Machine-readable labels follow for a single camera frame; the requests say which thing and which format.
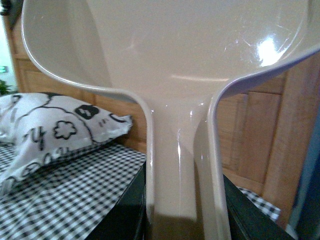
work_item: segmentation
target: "wooden panel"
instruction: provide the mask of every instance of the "wooden panel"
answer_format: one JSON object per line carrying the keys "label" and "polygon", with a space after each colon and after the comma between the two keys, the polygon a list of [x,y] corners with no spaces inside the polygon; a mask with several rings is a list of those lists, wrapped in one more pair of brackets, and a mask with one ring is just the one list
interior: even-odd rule
{"label": "wooden panel", "polygon": [[238,175],[263,183],[269,162],[281,96],[250,92]]}
{"label": "wooden panel", "polygon": [[21,92],[55,92],[75,99],[83,99],[83,91],[79,88],[63,84],[48,77],[40,72],[30,60],[19,60],[18,66],[20,77],[22,78],[22,89],[19,89]]}
{"label": "wooden panel", "polygon": [[286,82],[286,74],[283,73],[273,79],[251,89],[251,92],[270,93],[270,94],[282,94]]}
{"label": "wooden panel", "polygon": [[95,96],[95,104],[98,107],[115,113],[116,115],[132,115],[133,127],[129,134],[122,138],[121,142],[140,152],[145,153],[147,151],[145,144],[147,141],[147,122],[145,114],[138,104],[115,100],[100,95]]}
{"label": "wooden panel", "polygon": [[24,44],[21,36],[21,17],[18,18],[14,25],[14,29],[11,31],[11,37],[13,39],[13,53],[27,56]]}
{"label": "wooden panel", "polygon": [[222,164],[230,170],[235,170],[239,162],[247,98],[246,94],[228,97],[222,99],[217,108]]}
{"label": "wooden panel", "polygon": [[25,71],[24,75],[28,92],[55,92],[75,99],[82,99],[82,91],[80,89],[53,80],[42,72]]}
{"label": "wooden panel", "polygon": [[82,100],[87,103],[90,103],[92,105],[96,105],[96,95],[91,92],[83,90],[82,91]]}
{"label": "wooden panel", "polygon": [[252,181],[245,177],[241,177],[237,175],[235,172],[226,168],[223,169],[223,174],[226,175],[226,177],[238,187],[249,189],[258,195],[262,193],[263,184],[261,184],[260,182]]}
{"label": "wooden panel", "polygon": [[[16,47],[15,47],[16,43],[15,43],[15,39],[13,38],[12,31],[10,30],[9,18],[8,18],[8,16],[3,16],[3,19],[4,19],[4,26],[5,26],[6,35],[8,38],[9,50],[10,50],[10,53],[12,55],[14,55],[15,49],[16,49]],[[19,89],[22,89],[22,84],[20,81],[21,77],[20,77],[20,71],[19,71],[17,59],[14,56],[12,57],[12,63],[13,63],[14,74],[16,77],[16,79],[15,79],[16,85],[19,90]]]}
{"label": "wooden panel", "polygon": [[314,127],[319,96],[320,53],[288,72],[263,197],[282,210],[285,227],[295,199]]}
{"label": "wooden panel", "polygon": [[20,54],[20,53],[13,54],[13,58],[17,60],[30,60],[27,54]]}

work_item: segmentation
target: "black surface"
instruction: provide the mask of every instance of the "black surface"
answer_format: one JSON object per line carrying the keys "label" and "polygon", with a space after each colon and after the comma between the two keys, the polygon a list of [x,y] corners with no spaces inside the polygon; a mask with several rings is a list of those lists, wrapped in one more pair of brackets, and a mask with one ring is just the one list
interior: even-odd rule
{"label": "black surface", "polygon": [[226,176],[224,187],[233,240],[293,240],[247,199]]}
{"label": "black surface", "polygon": [[145,166],[141,167],[119,202],[86,240],[142,240],[145,228]]}

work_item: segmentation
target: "mattress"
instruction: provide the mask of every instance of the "mattress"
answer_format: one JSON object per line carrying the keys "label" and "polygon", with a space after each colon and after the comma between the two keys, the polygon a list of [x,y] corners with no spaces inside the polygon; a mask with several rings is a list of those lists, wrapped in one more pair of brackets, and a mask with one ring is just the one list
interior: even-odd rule
{"label": "mattress", "polygon": [[[0,173],[13,157],[13,147],[0,144]],[[0,239],[138,238],[145,212],[145,161],[145,154],[111,142],[36,171],[0,199]]]}

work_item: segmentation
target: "black cartoon drawing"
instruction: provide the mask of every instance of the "black cartoon drawing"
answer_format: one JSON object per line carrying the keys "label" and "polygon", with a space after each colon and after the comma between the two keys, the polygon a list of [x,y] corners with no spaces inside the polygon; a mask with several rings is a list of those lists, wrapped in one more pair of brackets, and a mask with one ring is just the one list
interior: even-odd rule
{"label": "black cartoon drawing", "polygon": [[44,136],[46,133],[46,131],[43,131],[42,126],[38,126],[37,128],[33,127],[26,134],[23,135],[22,142],[27,141],[28,137],[31,136],[31,141],[33,141],[36,144],[38,143],[39,150],[43,151],[45,149]]}
{"label": "black cartoon drawing", "polygon": [[49,99],[51,99],[51,98],[54,97],[54,96],[64,96],[64,95],[62,95],[62,94],[55,93],[55,92],[47,92],[47,91],[44,91],[44,92],[40,92],[40,93],[41,93],[41,94],[46,94]]}
{"label": "black cartoon drawing", "polygon": [[74,110],[76,114],[83,117],[86,120],[90,120],[94,117],[94,115],[99,113],[99,108],[93,105],[81,105]]}
{"label": "black cartoon drawing", "polygon": [[37,162],[33,162],[25,167],[23,170],[21,177],[25,178],[29,174],[33,174],[35,171],[37,171],[39,168],[41,168],[41,165]]}
{"label": "black cartoon drawing", "polygon": [[109,119],[107,119],[107,118],[102,118],[101,121],[99,122],[99,126],[100,126],[101,128],[103,128],[103,127],[104,127],[104,124],[106,124],[108,121],[109,121]]}
{"label": "black cartoon drawing", "polygon": [[21,98],[22,98],[22,95],[13,94],[12,97],[11,97],[12,104],[16,105],[20,101]]}
{"label": "black cartoon drawing", "polygon": [[112,118],[113,120],[115,120],[118,123],[126,123],[127,122],[126,120],[121,120],[121,119],[115,118],[114,116],[115,115],[113,113],[109,114],[109,117]]}
{"label": "black cartoon drawing", "polygon": [[43,165],[48,165],[54,160],[54,158],[51,156],[51,154],[48,152],[47,154],[44,155],[42,164]]}
{"label": "black cartoon drawing", "polygon": [[55,153],[58,154],[59,156],[65,155],[70,152],[69,147],[59,147],[55,150]]}
{"label": "black cartoon drawing", "polygon": [[75,135],[77,132],[75,125],[70,121],[57,121],[53,128],[53,136],[56,139],[68,140],[71,135]]}
{"label": "black cartoon drawing", "polygon": [[17,113],[17,108],[15,107],[14,109],[12,109],[12,112],[11,112],[11,116],[10,116],[10,122],[11,123],[14,123],[15,120],[16,120],[16,113]]}

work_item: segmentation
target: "cartoon print pillow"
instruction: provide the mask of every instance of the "cartoon print pillow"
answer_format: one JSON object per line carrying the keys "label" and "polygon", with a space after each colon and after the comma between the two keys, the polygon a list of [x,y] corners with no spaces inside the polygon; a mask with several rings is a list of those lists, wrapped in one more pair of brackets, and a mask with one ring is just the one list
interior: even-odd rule
{"label": "cartoon print pillow", "polygon": [[15,145],[15,158],[0,175],[0,196],[42,166],[93,151],[127,134],[131,126],[131,116],[119,117],[69,96],[0,97],[0,141]]}

